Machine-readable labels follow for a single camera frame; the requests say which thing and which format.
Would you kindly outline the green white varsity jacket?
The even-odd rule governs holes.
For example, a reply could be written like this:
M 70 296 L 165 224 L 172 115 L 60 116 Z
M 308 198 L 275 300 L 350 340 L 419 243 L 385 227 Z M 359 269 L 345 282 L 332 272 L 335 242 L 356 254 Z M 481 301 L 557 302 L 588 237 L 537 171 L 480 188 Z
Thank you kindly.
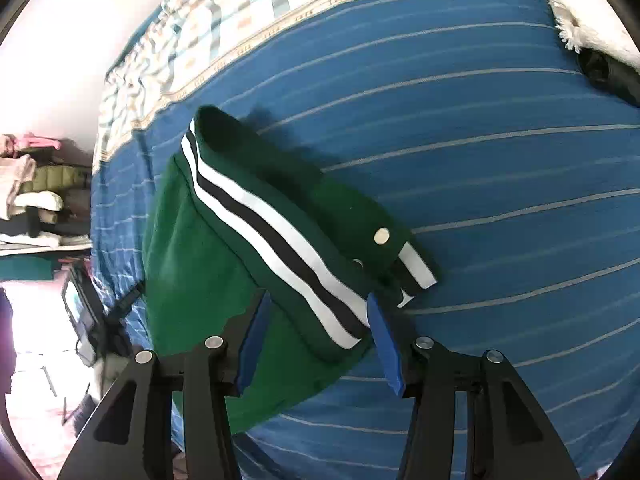
M 142 245 L 148 330 L 162 356 L 218 335 L 260 290 L 269 327 L 255 376 L 228 404 L 249 430 L 334 384 L 368 352 L 367 301 L 401 308 L 436 283 L 382 206 L 213 106 L 160 179 Z

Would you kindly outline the clothes rack with garments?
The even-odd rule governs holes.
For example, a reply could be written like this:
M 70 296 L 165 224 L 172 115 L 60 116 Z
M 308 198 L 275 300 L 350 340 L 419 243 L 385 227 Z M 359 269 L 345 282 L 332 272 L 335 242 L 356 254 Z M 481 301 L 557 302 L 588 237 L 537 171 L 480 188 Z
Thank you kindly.
M 67 139 L 1 137 L 1 279 L 51 281 L 90 256 L 92 170 Z

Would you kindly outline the blue striped plaid bed sheet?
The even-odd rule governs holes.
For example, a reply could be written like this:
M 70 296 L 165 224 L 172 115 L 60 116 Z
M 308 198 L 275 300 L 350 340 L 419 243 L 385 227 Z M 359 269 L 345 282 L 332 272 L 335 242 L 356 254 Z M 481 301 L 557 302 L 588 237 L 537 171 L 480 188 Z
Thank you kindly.
M 168 159 L 204 106 L 382 206 L 436 283 L 402 314 L 501 351 L 580 474 L 639 420 L 639 112 L 588 82 L 548 0 L 164 0 L 107 73 L 92 181 L 106 298 L 145 282 Z M 393 479 L 411 404 L 372 344 L 234 432 L 245 479 Z

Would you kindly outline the black garment under white one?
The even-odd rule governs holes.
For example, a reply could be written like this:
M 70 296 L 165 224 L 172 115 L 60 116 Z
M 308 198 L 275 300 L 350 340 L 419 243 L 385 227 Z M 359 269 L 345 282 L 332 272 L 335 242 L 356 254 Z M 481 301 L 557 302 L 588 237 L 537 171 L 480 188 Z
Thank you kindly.
M 640 77 L 633 67 L 592 49 L 582 49 L 577 59 L 580 70 L 593 87 L 640 106 Z

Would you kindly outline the white fluffy folded garment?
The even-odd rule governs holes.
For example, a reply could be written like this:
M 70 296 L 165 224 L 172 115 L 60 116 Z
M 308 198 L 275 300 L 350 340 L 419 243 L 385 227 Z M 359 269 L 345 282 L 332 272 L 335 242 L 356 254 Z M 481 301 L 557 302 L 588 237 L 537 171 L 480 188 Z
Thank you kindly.
M 568 50 L 596 50 L 639 71 L 639 49 L 606 0 L 549 0 Z

